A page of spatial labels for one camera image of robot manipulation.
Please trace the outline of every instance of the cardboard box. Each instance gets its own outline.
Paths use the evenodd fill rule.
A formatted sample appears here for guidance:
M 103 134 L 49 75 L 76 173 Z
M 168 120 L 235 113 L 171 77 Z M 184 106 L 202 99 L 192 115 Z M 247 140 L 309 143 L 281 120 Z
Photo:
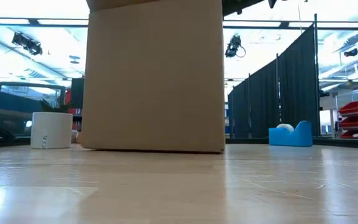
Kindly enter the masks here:
M 89 17 L 82 145 L 221 152 L 221 0 L 110 6 Z

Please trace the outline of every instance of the cable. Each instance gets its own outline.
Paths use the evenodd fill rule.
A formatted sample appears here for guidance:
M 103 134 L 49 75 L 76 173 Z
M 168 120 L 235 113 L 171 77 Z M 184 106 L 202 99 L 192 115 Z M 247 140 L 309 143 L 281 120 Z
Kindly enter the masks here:
M 239 57 L 239 58 L 243 58 L 243 57 L 245 57 L 245 56 L 246 56 L 247 51 L 246 51 L 246 49 L 245 49 L 245 48 L 243 48 L 241 45 L 239 45 L 239 47 L 241 47 L 241 48 L 244 50 L 244 55 L 243 55 L 243 56 L 239 56 L 239 55 L 236 53 L 236 56 L 237 56 L 237 57 Z
M 301 34 L 302 34 L 302 19 L 301 19 L 301 8 L 300 8 L 299 1 L 298 1 L 298 15 L 299 15 L 299 25 L 300 25 Z

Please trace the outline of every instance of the white cylindrical planter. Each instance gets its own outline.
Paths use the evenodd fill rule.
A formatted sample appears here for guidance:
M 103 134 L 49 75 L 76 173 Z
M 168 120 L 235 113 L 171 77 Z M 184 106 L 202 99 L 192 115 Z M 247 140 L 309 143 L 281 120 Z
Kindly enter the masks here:
M 31 148 L 63 149 L 71 146 L 73 115 L 35 112 L 32 114 Z

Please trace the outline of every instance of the light wood floor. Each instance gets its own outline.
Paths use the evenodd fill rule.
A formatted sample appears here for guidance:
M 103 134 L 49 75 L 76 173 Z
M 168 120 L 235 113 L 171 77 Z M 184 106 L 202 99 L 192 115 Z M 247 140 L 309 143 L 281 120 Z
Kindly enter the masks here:
M 358 149 L 0 148 L 0 223 L 358 224 Z

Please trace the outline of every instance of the black drape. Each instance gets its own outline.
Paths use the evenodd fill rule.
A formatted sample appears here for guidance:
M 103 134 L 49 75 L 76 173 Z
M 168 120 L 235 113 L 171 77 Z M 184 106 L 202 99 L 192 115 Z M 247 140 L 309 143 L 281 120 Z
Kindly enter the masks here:
M 71 103 L 73 108 L 82 109 L 84 102 L 84 78 L 71 80 Z
M 278 125 L 278 82 L 276 60 L 249 77 L 252 138 L 266 138 Z
M 318 77 L 314 62 L 314 29 L 309 27 L 278 58 L 282 123 L 296 127 L 310 121 L 318 135 Z
M 229 94 L 228 100 L 231 138 L 249 138 L 248 80 L 234 87 Z

